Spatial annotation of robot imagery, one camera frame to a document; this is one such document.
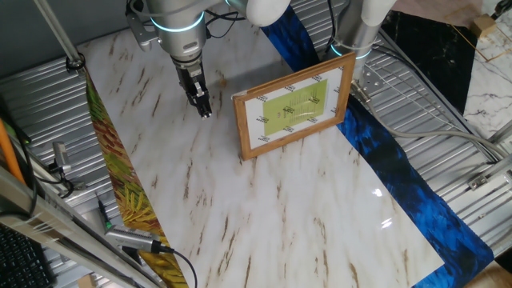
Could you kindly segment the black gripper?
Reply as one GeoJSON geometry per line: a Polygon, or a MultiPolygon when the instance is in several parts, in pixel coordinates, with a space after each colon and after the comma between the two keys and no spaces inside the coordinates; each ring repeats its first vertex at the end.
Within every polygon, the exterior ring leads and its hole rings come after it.
{"type": "Polygon", "coordinates": [[[209,118],[212,110],[203,65],[199,63],[192,66],[177,66],[176,71],[190,104],[197,109],[202,118],[209,118]]]}

